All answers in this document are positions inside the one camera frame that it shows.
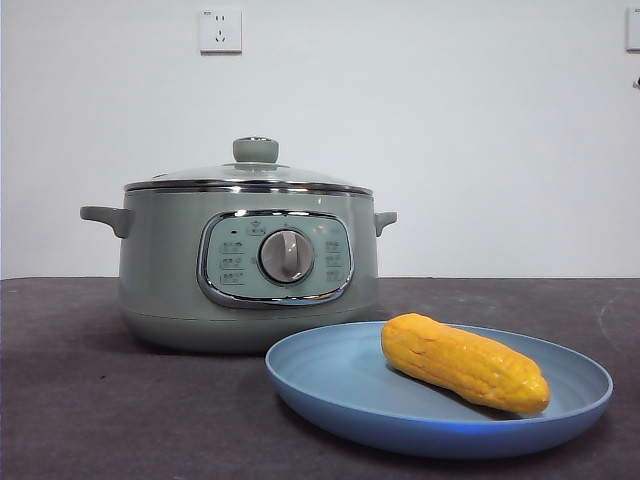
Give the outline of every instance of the lid knob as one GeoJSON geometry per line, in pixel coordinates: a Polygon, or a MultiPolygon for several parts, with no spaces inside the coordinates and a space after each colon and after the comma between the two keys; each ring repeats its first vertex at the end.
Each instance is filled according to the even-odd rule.
{"type": "Polygon", "coordinates": [[[238,138],[233,142],[236,162],[276,163],[278,142],[265,137],[238,138]]]}

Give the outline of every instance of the corn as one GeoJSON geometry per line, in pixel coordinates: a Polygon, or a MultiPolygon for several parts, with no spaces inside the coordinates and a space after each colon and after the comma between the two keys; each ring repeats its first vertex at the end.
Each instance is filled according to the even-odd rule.
{"type": "Polygon", "coordinates": [[[549,405],[549,386],[532,359],[417,313],[385,323],[382,351],[394,368],[474,404],[516,413],[537,413],[549,405]]]}

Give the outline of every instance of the dark gray table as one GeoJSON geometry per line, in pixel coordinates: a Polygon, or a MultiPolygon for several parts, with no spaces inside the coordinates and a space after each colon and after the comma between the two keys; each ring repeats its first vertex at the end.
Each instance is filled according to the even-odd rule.
{"type": "Polygon", "coordinates": [[[139,343],[116,280],[2,282],[2,467],[13,479],[637,478],[640,279],[382,279],[378,319],[407,311],[563,344],[613,376],[589,431],[525,457],[406,457],[325,433],[275,394],[260,356],[139,343]]]}

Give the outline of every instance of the plate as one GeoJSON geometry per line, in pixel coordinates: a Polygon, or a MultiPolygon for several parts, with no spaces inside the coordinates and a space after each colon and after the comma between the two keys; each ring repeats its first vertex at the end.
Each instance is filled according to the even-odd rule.
{"type": "Polygon", "coordinates": [[[279,395],[308,421],[357,443],[409,455],[479,459],[567,442],[602,415],[613,391],[607,371],[578,352],[516,333],[452,325],[533,358],[551,389],[551,403],[536,415],[475,406],[393,369],[380,347],[383,325],[332,325],[280,340],[265,359],[279,395]]]}

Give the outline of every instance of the pot base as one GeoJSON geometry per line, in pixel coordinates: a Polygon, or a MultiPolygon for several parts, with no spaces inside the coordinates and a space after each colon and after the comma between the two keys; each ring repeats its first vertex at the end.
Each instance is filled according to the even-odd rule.
{"type": "Polygon", "coordinates": [[[164,347],[202,353],[265,353],[278,340],[303,330],[338,323],[375,320],[373,308],[332,315],[255,320],[200,320],[143,315],[122,309],[136,337],[164,347]]]}

